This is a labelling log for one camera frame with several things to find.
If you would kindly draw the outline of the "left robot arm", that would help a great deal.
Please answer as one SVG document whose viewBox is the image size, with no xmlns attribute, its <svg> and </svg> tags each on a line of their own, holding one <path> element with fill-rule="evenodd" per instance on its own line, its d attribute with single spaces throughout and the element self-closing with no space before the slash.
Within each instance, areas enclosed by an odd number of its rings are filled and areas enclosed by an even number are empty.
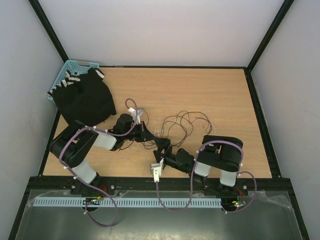
<svg viewBox="0 0 320 240">
<path fill-rule="evenodd" d="M 89 127 L 75 120 L 50 143 L 49 151 L 75 180 L 82 183 L 82 188 L 87 193 L 94 194 L 102 184 L 100 175 L 86 160 L 91 148 L 116 151 L 125 141 L 144 143 L 155 139 L 137 115 L 123 113 L 113 128 L 107 130 Z"/>
</svg>

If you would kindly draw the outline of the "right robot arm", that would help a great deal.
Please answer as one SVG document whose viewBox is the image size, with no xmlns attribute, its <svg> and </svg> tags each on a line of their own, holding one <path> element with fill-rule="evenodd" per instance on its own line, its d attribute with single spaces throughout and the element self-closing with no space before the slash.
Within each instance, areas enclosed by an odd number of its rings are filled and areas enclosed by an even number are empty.
<svg viewBox="0 0 320 240">
<path fill-rule="evenodd" d="M 231 194 L 237 187 L 236 179 L 244 158 L 242 140 L 235 137 L 205 135 L 196 156 L 180 148 L 172 153 L 173 146 L 168 138 L 156 138 L 157 150 L 153 152 L 156 163 L 151 164 L 150 173 L 158 183 L 165 166 L 188 174 L 193 180 L 205 182 L 211 169 L 220 170 L 219 190 Z"/>
</svg>

